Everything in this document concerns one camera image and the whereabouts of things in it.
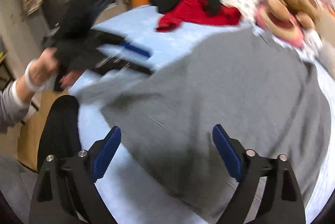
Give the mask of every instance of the metal screw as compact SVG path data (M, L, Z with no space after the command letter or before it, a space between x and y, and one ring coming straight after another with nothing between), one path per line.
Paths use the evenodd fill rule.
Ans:
M51 162L53 159L54 159L54 156L53 156L53 155L49 155L49 156L46 157L46 160L47 160L48 162Z
M287 161L287 157L284 154L280 154L279 159L281 159L283 162Z
M79 157L85 157L87 155L87 151L86 150L81 150L78 152L78 156Z
M248 149L246 151L247 155L250 156L250 157L254 157L256 155L256 152L253 151L252 149Z

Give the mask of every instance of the bed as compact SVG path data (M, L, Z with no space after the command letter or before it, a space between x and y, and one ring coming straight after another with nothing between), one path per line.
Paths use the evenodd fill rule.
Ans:
M126 34L127 38L137 44L153 50L153 56L141 60L136 54L113 46L102 46L101 51L108 54L119 53L123 57L150 64L156 69L162 68L190 52L192 47L209 35L219 32L231 32L247 28L250 24L242 23L237 27L201 26L192 23L183 25L173 32L157 33L154 27L160 14L151 6L141 6L117 17L109 19L94 28L107 32ZM308 59L303 52L298 52L302 59ZM318 71L319 86L331 108L331 138L320 174L312 197L305 208L306 221L311 223L322 210L335 188L335 81L326 70L315 62ZM109 72L102 78L86 71L70 89L70 94L78 97L79 137L83 149L88 149L96 140L102 139L110 130L102 114L101 107L108 102L108 97L118 89L134 85L141 77L131 72ZM97 83L110 87L103 94ZM104 178L96 182L103 201L118 223L207 223L184 203L169 196L166 190L148 175L121 145L113 158Z

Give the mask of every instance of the blue gripper pad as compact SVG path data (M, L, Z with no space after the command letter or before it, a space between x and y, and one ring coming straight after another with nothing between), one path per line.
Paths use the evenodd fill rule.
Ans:
M104 144L92 162L91 178L94 182L104 176L121 143L121 130L118 127L115 127L111 131L112 132L108 133L109 137L107 135L108 139L106 140L105 138L103 140Z
M229 142L229 136L217 125L213 128L212 136L213 142L226 165L229 175L240 182L243 179L242 163Z
M134 46L133 44L129 44L127 42L123 42L123 43L120 43L119 46L123 46L125 49L128 49L130 51L133 51L133 52L136 52L142 56L145 56L147 58L150 58L151 57L151 54L149 53L149 51L143 49L143 48L140 48L140 47L137 47L137 46Z

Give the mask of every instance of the black pants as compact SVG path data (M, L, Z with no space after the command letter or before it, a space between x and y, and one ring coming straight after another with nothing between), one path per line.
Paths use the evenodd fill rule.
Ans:
M40 139L37 170L52 154L58 159L73 157L81 150L78 134L79 104L74 96L64 95L53 103Z

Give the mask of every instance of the person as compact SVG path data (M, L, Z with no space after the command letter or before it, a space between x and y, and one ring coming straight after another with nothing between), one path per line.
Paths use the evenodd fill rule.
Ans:
M0 94L0 132L6 132L28 113L37 91L58 72L55 48L47 48L27 66L25 75L8 85ZM71 72L60 82L72 85L82 72ZM50 154L57 158L73 157L81 150L78 135L79 104L75 97L63 95L52 105L37 153L37 171ZM29 208L37 173L0 151L0 219L1 223L28 224Z

